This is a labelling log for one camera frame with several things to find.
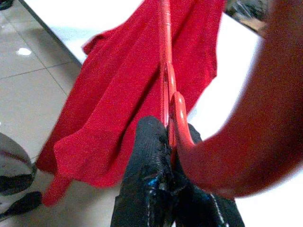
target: tile floor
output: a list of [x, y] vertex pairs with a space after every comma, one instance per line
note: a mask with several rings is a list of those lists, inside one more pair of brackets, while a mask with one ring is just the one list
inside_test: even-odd
[[[79, 71], [17, 0], [0, 11], [0, 132], [19, 143], [33, 162]], [[44, 191], [51, 179], [38, 171], [29, 191]], [[74, 182], [57, 206], [40, 206], [0, 227], [108, 227], [118, 191], [119, 186], [100, 190]]]

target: red towel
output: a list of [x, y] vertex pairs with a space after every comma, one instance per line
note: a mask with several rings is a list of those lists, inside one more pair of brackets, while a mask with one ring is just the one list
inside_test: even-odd
[[[158, 3], [144, 1], [124, 24], [84, 47], [88, 57], [37, 161], [39, 169], [56, 173], [53, 198], [45, 204], [59, 199], [71, 179], [115, 185], [131, 155], [138, 120], [160, 118]], [[171, 0], [177, 90], [188, 110], [216, 76], [223, 5], [224, 0]]]

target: red cloth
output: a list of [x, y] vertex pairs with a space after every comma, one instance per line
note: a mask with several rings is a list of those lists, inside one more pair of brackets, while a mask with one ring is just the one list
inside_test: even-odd
[[[158, 3], [144, 1], [124, 24], [84, 47], [88, 57], [37, 161], [39, 169], [57, 173], [55, 182], [61, 181], [60, 190], [52, 185], [53, 195], [70, 179], [115, 185], [131, 155], [138, 120], [160, 118]], [[216, 76], [223, 5], [223, 0], [171, 1], [177, 90], [188, 110]]]

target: white table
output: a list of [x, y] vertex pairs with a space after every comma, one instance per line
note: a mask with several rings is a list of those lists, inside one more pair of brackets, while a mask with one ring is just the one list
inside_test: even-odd
[[[142, 0], [20, 0], [62, 47], [82, 64], [81, 46], [93, 35], [126, 21]], [[241, 94], [261, 38], [223, 14], [218, 35], [217, 77], [188, 116], [206, 139], [223, 126]], [[303, 174], [256, 196], [237, 199], [247, 227], [301, 226]]]

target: red fabric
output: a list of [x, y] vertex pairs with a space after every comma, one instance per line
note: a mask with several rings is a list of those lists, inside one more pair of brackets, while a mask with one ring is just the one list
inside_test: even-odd
[[[158, 2], [144, 1], [124, 24], [84, 47], [88, 57], [42, 149], [39, 169], [97, 187], [122, 179], [138, 120], [160, 118]], [[171, 1], [177, 90], [188, 110], [216, 76], [223, 4]]]

